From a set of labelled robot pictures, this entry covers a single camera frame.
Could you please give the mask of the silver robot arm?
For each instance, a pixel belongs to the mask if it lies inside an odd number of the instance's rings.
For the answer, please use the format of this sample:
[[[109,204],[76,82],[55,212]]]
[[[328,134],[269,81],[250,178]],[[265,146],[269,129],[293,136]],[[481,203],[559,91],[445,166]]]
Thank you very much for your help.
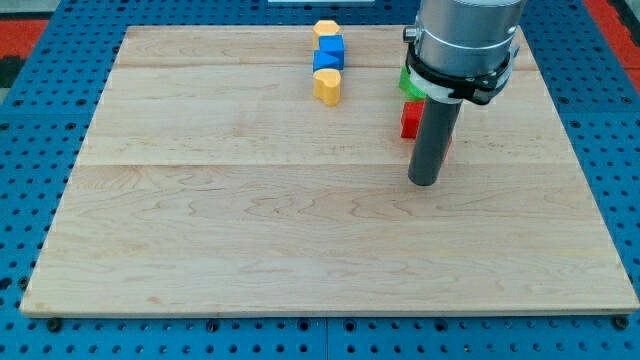
[[[422,0],[403,40],[430,69],[487,75],[505,61],[525,0]]]

